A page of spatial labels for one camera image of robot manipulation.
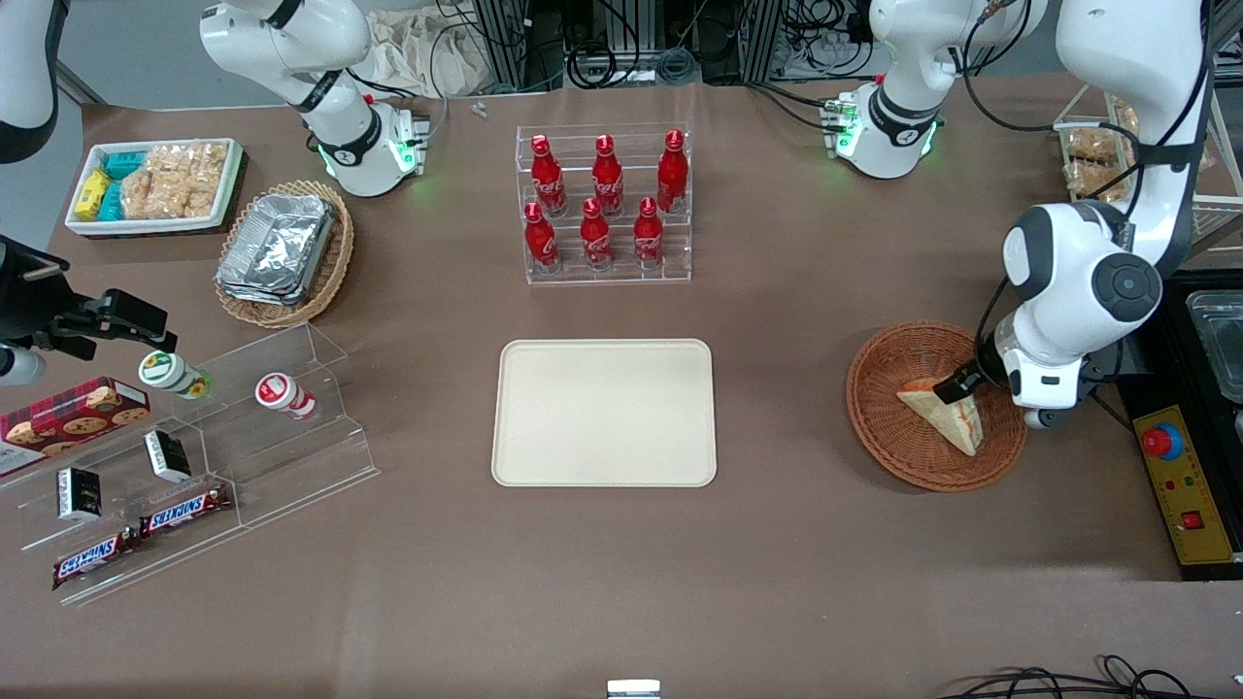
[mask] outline yellow control panel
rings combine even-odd
[[[1178,561],[1186,566],[1233,562],[1234,551],[1182,412],[1171,405],[1134,420],[1134,425]]]

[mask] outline small black box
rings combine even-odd
[[[99,496],[99,474],[82,469],[61,469],[56,473],[57,516],[71,522],[99,519],[103,514]]]
[[[173,483],[190,478],[190,461],[178,438],[157,429],[148,432],[145,439],[147,456],[150,458],[155,475]]]

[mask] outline white cloth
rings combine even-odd
[[[472,25],[454,26],[465,21],[457,12],[475,19],[470,2],[439,7],[429,5],[416,10],[372,10],[367,15],[374,60],[369,80],[393,87],[419,88],[434,97],[461,97],[491,87],[495,78],[485,52],[486,40]],[[449,26],[454,29],[440,37],[433,56],[433,42]],[[431,80],[433,66],[436,71],[435,85]]]

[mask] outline yellow snack box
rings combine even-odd
[[[93,221],[99,215],[99,205],[103,204],[103,195],[111,183],[103,170],[91,173],[82,183],[82,194],[73,203],[73,215],[83,221]]]

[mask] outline red label bottle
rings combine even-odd
[[[656,165],[656,205],[661,211],[682,213],[686,209],[686,179],[690,163],[682,147],[686,134],[676,128],[665,134],[665,152]]]
[[[536,197],[539,198],[547,215],[559,216],[566,213],[566,179],[561,173],[561,163],[552,154],[548,137],[542,133],[532,136],[531,152],[536,155],[531,164]]]
[[[639,201],[639,219],[634,221],[634,257],[639,261],[640,270],[659,269],[665,261],[661,249],[664,238],[665,226],[656,216],[656,200],[644,197]]]
[[[527,204],[523,215],[527,219],[527,250],[531,250],[536,271],[542,275],[557,274],[561,271],[561,254],[552,224],[544,220],[543,209],[536,201]]]
[[[609,221],[600,215],[600,203],[594,197],[583,201],[583,224],[578,231],[583,236],[587,266],[603,272],[613,266],[613,246],[609,244]]]
[[[595,199],[605,216],[615,216],[622,211],[622,163],[613,153],[613,137],[600,136],[595,139],[595,164],[592,167],[592,179],[595,182]]]

